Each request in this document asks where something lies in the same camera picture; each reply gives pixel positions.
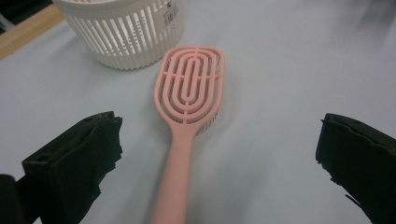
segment pink handle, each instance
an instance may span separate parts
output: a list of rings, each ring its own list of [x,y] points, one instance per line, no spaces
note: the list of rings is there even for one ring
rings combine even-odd
[[[150,224],[184,224],[189,196],[191,145],[193,136],[172,134],[172,146]]]

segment basket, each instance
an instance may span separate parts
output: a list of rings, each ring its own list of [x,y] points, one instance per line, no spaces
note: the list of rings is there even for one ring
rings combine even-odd
[[[52,0],[93,57],[128,70],[161,59],[184,30],[184,0]]]

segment black object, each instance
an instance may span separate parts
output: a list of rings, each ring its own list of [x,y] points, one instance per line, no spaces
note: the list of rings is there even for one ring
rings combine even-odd
[[[396,140],[355,119],[327,114],[316,159],[374,224],[396,223]]]
[[[25,159],[18,182],[0,175],[0,223],[79,223],[120,159],[121,124],[113,112],[83,119]]]

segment white tabletop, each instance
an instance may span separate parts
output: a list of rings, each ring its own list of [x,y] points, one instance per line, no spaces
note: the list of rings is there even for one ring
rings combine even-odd
[[[226,56],[218,119],[193,145],[188,223],[370,223],[315,160],[326,113],[396,136],[396,27],[369,2],[187,1],[179,45]],[[21,178],[27,156],[112,110],[122,159],[81,223],[147,223],[170,146],[152,101],[159,65],[107,68],[65,21],[5,58],[0,172]]]

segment label on basket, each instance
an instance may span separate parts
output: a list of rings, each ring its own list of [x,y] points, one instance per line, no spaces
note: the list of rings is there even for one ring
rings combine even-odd
[[[163,5],[157,5],[158,8],[154,12],[155,30],[162,32],[172,21],[176,18],[179,13],[177,0],[170,0]]]

